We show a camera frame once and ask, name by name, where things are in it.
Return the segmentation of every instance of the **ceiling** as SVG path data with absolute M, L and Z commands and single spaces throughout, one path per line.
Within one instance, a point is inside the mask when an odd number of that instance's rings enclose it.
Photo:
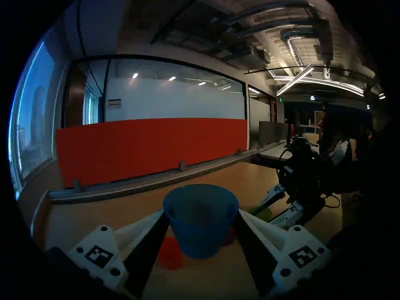
M 145 32 L 149 43 L 191 49 L 243 73 L 265 72 L 267 84 L 277 90 L 302 70 L 298 66 L 312 64 L 320 67 L 308 77 L 370 89 L 375 97 L 381 92 L 367 67 L 372 64 L 327 0 L 137 0 L 131 2 L 122 31 L 130 36 Z M 362 94 L 336 87 L 309 82 L 297 86 L 286 93 L 328 89 L 367 101 Z

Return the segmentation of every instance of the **red cup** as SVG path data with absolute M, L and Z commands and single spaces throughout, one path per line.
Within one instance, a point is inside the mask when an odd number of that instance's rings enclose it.
M 183 256 L 178 242 L 174 237 L 166 236 L 162 241 L 157 256 L 160 264 L 169 270 L 178 270 L 182 268 Z

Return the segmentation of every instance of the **table surface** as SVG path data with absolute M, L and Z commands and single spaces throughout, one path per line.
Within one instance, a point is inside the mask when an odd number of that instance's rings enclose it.
M 54 205 L 46 224 L 47 249 L 57 246 L 67 252 L 100 225 L 114 230 L 138 221 L 159 210 L 166 194 L 180 186 L 211 184 L 234 193 L 243 210 L 257 206 L 267 190 L 278 183 L 275 169 L 239 162 L 215 172 L 152 191 L 104 201 Z M 288 205 L 286 198 L 274 203 L 272 216 Z M 342 210 L 324 208 L 305 226 L 323 243 L 342 228 Z M 168 229 L 167 236 L 172 236 Z M 212 258 L 184 257 L 183 268 L 167 270 L 154 264 L 143 292 L 143 299 L 258 299 L 245 256 L 238 243 L 223 247 Z

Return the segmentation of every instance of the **person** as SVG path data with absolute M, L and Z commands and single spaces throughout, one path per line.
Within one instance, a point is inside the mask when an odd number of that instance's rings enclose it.
M 336 124 L 328 102 L 322 103 L 322 110 L 325 112 L 325 115 L 317 124 L 322 132 L 322 136 L 318 141 L 318 145 L 319 155 L 326 160 L 328 158 L 329 149 L 332 147 L 334 142 Z
M 335 127 L 336 134 L 332 138 L 332 146 L 328 150 L 327 161 L 331 168 L 338 168 L 352 162 L 352 144 L 349 138 L 349 125 L 341 118 Z

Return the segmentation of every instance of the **glass wall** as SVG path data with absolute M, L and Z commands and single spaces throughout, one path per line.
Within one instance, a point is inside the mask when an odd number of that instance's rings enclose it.
M 65 103 L 63 114 L 73 120 L 64 122 L 65 127 L 157 118 L 246 119 L 242 82 L 201 68 L 147 59 L 74 63 Z
M 250 109 L 249 148 L 255 149 L 259 147 L 260 121 L 276 122 L 276 103 L 274 97 L 252 86 L 248 87 L 248 101 Z
M 113 59 L 105 121 L 152 118 L 245 119 L 243 83 L 202 69 L 170 62 Z

